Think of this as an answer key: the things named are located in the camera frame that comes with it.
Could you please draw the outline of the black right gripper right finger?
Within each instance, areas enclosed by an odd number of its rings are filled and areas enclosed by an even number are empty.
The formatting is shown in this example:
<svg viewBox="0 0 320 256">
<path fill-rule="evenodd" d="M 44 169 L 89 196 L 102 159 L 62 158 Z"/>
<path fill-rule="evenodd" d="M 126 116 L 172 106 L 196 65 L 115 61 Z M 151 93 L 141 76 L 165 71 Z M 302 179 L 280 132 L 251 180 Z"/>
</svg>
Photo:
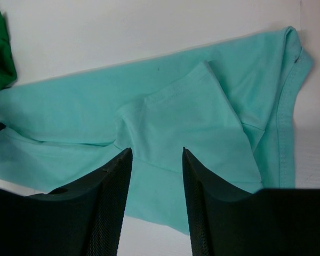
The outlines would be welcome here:
<svg viewBox="0 0 320 256">
<path fill-rule="evenodd" d="M 320 255 L 320 189 L 248 193 L 182 154 L 193 255 Z"/>
</svg>

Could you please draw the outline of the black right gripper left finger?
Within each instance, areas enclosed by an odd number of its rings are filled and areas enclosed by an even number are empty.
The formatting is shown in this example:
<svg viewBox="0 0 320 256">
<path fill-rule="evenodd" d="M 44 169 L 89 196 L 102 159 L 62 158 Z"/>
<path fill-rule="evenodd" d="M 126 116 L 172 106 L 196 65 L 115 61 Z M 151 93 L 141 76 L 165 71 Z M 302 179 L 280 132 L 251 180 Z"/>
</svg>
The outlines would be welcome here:
<svg viewBox="0 0 320 256">
<path fill-rule="evenodd" d="M 116 255 L 132 150 L 48 194 L 0 189 L 0 255 Z"/>
</svg>

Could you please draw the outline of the teal t shirt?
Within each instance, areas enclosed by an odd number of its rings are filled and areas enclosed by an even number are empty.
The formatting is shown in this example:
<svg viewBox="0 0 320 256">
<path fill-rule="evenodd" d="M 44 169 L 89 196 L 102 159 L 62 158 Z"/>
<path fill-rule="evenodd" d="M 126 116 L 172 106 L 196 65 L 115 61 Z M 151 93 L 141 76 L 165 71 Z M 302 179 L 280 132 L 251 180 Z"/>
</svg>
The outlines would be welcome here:
<svg viewBox="0 0 320 256">
<path fill-rule="evenodd" d="M 255 193 L 295 185 L 313 67 L 293 27 L 0 91 L 0 179 L 50 192 L 133 152 L 128 216 L 189 232 L 182 150 Z"/>
</svg>

